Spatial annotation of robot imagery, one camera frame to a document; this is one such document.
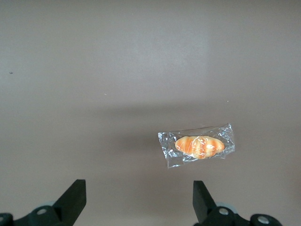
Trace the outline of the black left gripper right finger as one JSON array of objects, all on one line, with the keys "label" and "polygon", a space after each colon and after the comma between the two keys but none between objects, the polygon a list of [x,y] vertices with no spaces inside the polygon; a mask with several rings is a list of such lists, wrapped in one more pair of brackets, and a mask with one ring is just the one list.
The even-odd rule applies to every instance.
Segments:
[{"label": "black left gripper right finger", "polygon": [[193,182],[193,208],[197,226],[281,226],[274,217],[265,214],[253,214],[249,220],[226,206],[217,206],[203,181]]}]

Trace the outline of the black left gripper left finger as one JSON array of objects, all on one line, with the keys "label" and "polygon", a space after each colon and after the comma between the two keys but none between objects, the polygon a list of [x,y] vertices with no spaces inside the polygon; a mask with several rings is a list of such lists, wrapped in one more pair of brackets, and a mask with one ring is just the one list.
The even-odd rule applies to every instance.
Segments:
[{"label": "black left gripper left finger", "polygon": [[86,205],[86,181],[77,179],[53,205],[37,207],[26,216],[13,219],[0,214],[2,226],[72,226]]}]

